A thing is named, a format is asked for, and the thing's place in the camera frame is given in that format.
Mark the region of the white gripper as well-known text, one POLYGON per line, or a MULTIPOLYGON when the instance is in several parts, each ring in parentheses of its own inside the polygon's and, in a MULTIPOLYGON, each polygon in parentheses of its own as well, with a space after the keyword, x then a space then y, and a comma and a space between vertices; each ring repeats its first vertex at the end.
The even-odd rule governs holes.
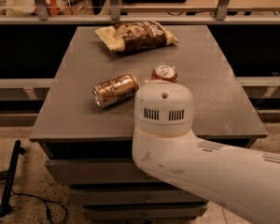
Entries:
POLYGON ((134 99, 134 126, 157 136, 179 136, 191 130, 193 95, 185 86, 152 80, 134 99))

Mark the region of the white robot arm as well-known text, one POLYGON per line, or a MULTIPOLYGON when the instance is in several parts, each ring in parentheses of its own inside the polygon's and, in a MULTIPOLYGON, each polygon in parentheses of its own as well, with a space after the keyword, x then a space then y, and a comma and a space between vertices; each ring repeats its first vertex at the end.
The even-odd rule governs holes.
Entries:
POLYGON ((280 224, 280 154, 203 140, 192 121, 188 88, 163 80, 141 87, 134 100, 136 166, 252 224, 280 224))

